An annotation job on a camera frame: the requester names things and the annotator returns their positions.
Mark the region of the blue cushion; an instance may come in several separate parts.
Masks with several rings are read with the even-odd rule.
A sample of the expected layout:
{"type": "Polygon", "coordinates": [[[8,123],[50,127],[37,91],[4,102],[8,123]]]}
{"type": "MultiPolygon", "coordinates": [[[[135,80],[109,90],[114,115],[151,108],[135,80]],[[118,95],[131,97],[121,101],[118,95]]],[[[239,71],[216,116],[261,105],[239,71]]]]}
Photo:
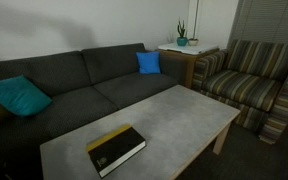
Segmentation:
{"type": "Polygon", "coordinates": [[[160,74],[159,66],[159,53],[158,52],[147,52],[147,53],[136,53],[139,72],[141,74],[160,74]]]}

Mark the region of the wooden side table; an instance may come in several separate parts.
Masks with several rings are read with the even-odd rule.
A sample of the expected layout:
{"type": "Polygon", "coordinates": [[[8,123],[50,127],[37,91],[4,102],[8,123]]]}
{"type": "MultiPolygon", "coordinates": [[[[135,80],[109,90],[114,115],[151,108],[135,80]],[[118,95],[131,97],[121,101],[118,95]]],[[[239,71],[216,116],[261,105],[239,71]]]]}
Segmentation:
{"type": "Polygon", "coordinates": [[[160,50],[161,72],[176,79],[180,85],[191,88],[195,61],[217,51],[218,48],[212,48],[197,55],[189,55],[176,51],[160,50]]]}

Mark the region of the grey top coffee table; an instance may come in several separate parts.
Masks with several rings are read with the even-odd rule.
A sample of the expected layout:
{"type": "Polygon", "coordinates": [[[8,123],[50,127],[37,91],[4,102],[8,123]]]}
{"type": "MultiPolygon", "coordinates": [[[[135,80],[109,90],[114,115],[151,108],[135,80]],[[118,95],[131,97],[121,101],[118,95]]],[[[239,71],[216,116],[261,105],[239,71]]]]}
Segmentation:
{"type": "Polygon", "coordinates": [[[174,180],[210,144],[218,154],[238,109],[177,85],[40,146],[44,180],[174,180]],[[146,147],[102,178],[86,146],[130,124],[146,147]]]}

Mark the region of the dark grey fabric sofa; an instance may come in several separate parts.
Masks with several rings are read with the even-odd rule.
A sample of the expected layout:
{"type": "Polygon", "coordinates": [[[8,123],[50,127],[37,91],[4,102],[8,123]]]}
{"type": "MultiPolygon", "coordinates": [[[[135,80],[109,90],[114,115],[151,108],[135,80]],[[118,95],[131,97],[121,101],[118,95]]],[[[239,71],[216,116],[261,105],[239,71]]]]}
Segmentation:
{"type": "Polygon", "coordinates": [[[40,145],[181,84],[187,63],[161,54],[160,72],[142,74],[142,43],[0,61],[0,80],[24,76],[52,99],[31,116],[0,123],[0,180],[42,180],[40,145]]]}

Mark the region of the teal plant pot with plant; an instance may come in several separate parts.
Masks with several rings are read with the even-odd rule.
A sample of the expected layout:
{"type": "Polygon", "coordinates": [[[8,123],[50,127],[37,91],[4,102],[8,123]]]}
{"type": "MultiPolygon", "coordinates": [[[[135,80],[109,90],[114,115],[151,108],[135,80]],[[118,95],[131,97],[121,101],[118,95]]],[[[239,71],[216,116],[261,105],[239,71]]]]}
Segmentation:
{"type": "Polygon", "coordinates": [[[188,39],[186,37],[186,29],[185,29],[185,23],[182,21],[178,22],[177,25],[177,32],[179,34],[179,36],[177,37],[177,45],[178,46],[185,46],[188,42],[188,39]]]}

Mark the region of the small white plant pot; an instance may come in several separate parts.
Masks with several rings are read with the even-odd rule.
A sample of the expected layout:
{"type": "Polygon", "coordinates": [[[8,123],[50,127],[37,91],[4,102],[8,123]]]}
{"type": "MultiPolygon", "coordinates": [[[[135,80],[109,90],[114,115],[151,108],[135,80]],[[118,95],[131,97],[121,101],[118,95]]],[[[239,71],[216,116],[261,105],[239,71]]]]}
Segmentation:
{"type": "Polygon", "coordinates": [[[199,0],[196,0],[193,34],[192,34],[192,37],[188,40],[188,44],[190,46],[196,46],[198,44],[198,38],[196,37],[196,26],[197,26],[197,18],[198,18],[198,9],[199,9],[199,0]]]}

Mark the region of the white board on side table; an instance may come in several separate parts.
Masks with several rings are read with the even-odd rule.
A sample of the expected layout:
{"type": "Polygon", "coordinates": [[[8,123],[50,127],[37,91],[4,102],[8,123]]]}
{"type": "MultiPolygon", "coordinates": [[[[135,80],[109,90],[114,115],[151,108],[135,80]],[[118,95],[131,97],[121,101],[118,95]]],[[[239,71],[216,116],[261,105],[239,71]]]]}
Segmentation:
{"type": "Polygon", "coordinates": [[[210,44],[198,44],[196,46],[190,46],[190,45],[178,46],[176,43],[170,43],[158,46],[159,50],[175,51],[189,55],[198,55],[216,48],[217,45],[210,45],[210,44]]]}

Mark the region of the teal cushion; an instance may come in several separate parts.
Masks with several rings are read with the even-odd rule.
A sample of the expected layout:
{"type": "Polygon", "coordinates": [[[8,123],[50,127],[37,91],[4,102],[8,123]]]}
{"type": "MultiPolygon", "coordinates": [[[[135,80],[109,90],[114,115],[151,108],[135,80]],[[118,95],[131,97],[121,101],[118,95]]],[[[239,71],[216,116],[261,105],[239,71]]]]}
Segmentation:
{"type": "Polygon", "coordinates": [[[17,116],[31,116],[43,111],[52,99],[25,76],[0,80],[0,104],[17,116]]]}

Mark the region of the window blinds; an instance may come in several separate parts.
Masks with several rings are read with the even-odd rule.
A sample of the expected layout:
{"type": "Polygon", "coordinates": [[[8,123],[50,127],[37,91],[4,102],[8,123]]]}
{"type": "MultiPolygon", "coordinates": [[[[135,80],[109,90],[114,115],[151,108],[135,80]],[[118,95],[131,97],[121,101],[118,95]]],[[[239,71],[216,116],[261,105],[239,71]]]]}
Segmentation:
{"type": "Polygon", "coordinates": [[[229,41],[288,44],[288,0],[239,0],[229,41]]]}

